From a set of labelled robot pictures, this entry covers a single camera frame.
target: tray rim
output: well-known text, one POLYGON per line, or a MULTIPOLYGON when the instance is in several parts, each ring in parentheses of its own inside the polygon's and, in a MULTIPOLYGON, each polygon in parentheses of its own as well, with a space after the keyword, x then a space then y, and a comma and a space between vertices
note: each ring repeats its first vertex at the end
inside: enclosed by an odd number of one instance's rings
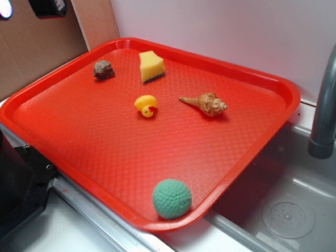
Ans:
MULTIPOLYGON (((18 137, 22 138, 28 143, 33 143, 34 139, 29 136, 27 132, 20 129, 12 120, 11 115, 14 111, 21 106, 24 102, 30 100, 35 95, 43 92, 44 90, 51 87, 54 83, 66 78, 72 73, 78 71, 83 66, 93 62, 97 58, 105 55, 112 50, 118 49, 136 49, 139 51, 154 50, 161 57, 177 61, 188 66, 196 67, 199 69, 207 70, 215 74, 220 74, 228 78, 233 78, 235 80, 243 81, 247 84, 258 86, 261 88, 268 89, 276 94, 280 95, 286 102, 286 109, 278 117, 261 136, 258 141, 253 145, 258 146, 258 148, 251 148, 245 155, 236 163, 235 166, 240 167, 240 169, 232 169, 221 182, 213 189, 213 191, 207 196, 197 208, 190 211, 185 216, 175 220, 165 220, 159 222, 152 222, 137 212, 135 212, 131 207, 129 207, 124 202, 120 202, 118 198, 114 195, 107 193, 98 184, 93 182, 90 178, 83 175, 81 172, 76 170, 75 167, 71 167, 71 175, 68 175, 70 179, 74 180, 80 186, 91 185, 89 188, 85 188, 89 193, 95 194, 99 193, 99 200, 106 204, 113 211, 118 213, 121 217, 129 221, 132 225, 144 229, 150 232, 164 232, 179 229, 183 226, 190 225, 203 217, 206 212, 212 207, 215 201, 225 192, 225 190, 232 183, 228 177, 232 177, 232 173, 235 174, 234 177, 239 176, 239 174, 245 169, 245 167, 251 162, 251 160, 263 149, 263 147, 271 140, 271 138, 280 130, 280 128, 286 123, 290 116, 296 111, 300 103, 300 93, 297 87, 291 81, 284 79, 282 77, 274 76, 265 72, 258 70, 253 70, 250 68, 242 67, 236 64, 231 64, 225 61, 201 56, 194 54, 192 52, 183 51, 180 49, 172 48, 165 45, 160 45, 147 40, 138 38, 121 38, 108 41, 93 50, 79 56, 78 58, 70 61, 69 63, 61 66, 60 68, 52 71, 51 73, 45 75, 39 80, 33 82, 24 89, 13 94, 8 98, 5 103, 0 108, 0 121, 12 130, 18 137), (118 204, 123 207, 122 211, 116 211, 110 206, 113 204, 118 204)), ((35 146, 43 155, 54 161, 57 159, 56 156, 48 151, 47 148, 43 146, 35 146)), ((57 167, 69 167, 69 165, 64 160, 54 161, 57 167)))

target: duck beak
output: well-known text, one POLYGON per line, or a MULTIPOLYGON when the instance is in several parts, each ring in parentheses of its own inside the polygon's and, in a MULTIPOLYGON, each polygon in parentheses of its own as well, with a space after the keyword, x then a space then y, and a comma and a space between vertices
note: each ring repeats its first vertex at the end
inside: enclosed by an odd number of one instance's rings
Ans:
POLYGON ((154 111, 155 111, 155 107, 154 107, 154 106, 149 106, 148 109, 149 109, 149 111, 151 111, 151 112, 154 112, 154 111))

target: yellow sponge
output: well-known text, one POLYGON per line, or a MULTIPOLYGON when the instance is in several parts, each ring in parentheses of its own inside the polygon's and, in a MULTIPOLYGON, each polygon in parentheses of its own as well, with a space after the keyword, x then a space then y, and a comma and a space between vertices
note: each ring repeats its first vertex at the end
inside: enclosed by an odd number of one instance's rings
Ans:
POLYGON ((164 76, 165 66, 163 58, 156 55, 153 51, 141 52, 139 56, 141 80, 143 83, 148 83, 164 76))

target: white wall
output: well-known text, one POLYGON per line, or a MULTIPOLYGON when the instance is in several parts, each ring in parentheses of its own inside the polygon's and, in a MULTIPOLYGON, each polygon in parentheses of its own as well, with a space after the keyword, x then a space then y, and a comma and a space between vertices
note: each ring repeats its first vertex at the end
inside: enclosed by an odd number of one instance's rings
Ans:
POLYGON ((111 0, 121 37, 258 69, 317 101, 336 43, 335 0, 111 0))

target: sink drain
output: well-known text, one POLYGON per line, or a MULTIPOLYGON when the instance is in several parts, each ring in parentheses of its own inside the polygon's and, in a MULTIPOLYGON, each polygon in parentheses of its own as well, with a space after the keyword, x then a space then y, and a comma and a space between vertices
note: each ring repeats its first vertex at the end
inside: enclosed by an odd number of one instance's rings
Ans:
POLYGON ((270 200, 262 213, 266 227, 283 238, 301 238, 309 234, 315 224, 312 209, 290 196, 270 200))

